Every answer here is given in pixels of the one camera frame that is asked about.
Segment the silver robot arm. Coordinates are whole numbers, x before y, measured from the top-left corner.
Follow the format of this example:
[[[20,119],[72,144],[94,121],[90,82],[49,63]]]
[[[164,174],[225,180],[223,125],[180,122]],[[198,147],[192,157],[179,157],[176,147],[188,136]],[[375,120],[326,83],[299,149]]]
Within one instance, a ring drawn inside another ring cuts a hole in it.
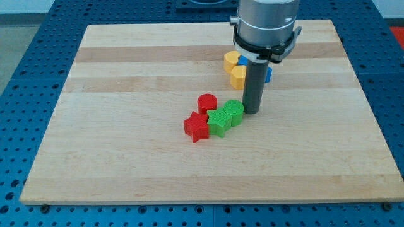
[[[294,30],[298,8],[299,0],[240,0],[230,18],[234,43],[261,56],[288,55],[301,31]]]

